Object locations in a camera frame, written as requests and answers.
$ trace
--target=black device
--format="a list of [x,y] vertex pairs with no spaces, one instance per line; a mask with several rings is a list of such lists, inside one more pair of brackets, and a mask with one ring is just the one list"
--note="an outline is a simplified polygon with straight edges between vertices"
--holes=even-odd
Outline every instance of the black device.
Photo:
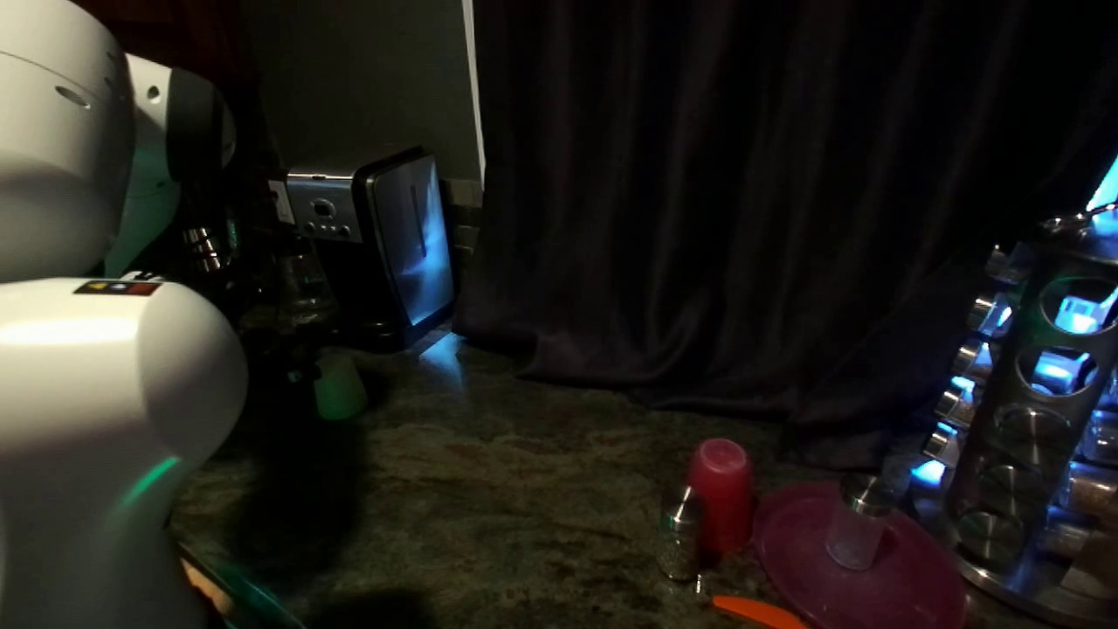
[[297,164],[285,198],[337,299],[343,341],[406,348],[450,317],[446,218],[425,151]]

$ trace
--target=black curtain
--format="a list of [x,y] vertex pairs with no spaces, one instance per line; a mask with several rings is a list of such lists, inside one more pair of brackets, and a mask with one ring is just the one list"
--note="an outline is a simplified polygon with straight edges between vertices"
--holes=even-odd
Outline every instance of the black curtain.
[[1118,146],[1114,0],[475,0],[475,34],[456,332],[816,464],[919,424],[987,248]]

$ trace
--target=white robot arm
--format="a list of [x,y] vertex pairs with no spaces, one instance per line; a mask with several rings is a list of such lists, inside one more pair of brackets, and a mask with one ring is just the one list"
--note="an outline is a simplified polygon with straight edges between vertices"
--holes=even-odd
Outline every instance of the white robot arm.
[[128,201],[174,172],[157,77],[65,0],[0,0],[4,629],[206,624],[165,518],[244,406],[242,341],[187,286],[88,275],[171,220]]

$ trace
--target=orange object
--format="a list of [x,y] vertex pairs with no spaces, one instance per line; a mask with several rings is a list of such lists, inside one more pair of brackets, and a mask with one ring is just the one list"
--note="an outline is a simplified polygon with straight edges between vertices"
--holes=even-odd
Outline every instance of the orange object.
[[757,602],[757,597],[714,594],[708,609],[733,614],[733,618],[747,618],[766,629],[808,629],[808,622],[800,614],[774,609],[767,602]]

